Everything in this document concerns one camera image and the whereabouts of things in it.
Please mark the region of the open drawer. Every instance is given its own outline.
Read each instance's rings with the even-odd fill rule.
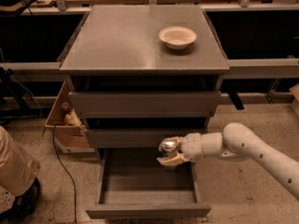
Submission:
[[[108,148],[102,159],[96,205],[90,218],[206,217],[194,164],[166,170],[157,148]]]
[[[157,147],[165,138],[204,132],[205,119],[196,119],[196,127],[181,129],[87,129],[85,135],[93,148]]]

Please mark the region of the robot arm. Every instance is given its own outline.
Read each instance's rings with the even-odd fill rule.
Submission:
[[[252,130],[240,123],[230,123],[221,133],[189,133],[185,137],[164,139],[159,149],[161,165],[173,166],[198,157],[223,159],[250,157],[258,162],[286,190],[299,200],[299,163],[268,146]]]

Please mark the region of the khaki pants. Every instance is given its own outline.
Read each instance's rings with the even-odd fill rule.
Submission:
[[[34,183],[39,169],[39,162],[0,126],[0,186],[20,196]]]

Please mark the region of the white bowl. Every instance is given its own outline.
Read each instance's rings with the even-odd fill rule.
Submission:
[[[196,33],[186,27],[170,26],[164,28],[159,37],[170,49],[185,49],[196,40]]]

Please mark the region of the floor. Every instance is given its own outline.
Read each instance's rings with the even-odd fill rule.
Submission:
[[[36,211],[24,223],[74,223],[74,190],[55,154],[52,133],[44,131],[45,119],[16,119],[6,129],[41,162],[42,185]],[[267,144],[299,161],[299,118],[291,105],[246,104],[244,110],[219,105],[210,120],[210,133],[221,132],[230,122],[240,122]],[[299,202],[254,161],[206,158],[196,163],[202,200],[212,209],[205,218],[90,220],[85,213],[95,204],[99,164],[94,153],[62,153],[60,157],[77,187],[78,223],[195,224],[195,223],[299,223]],[[0,212],[13,197],[0,189]]]

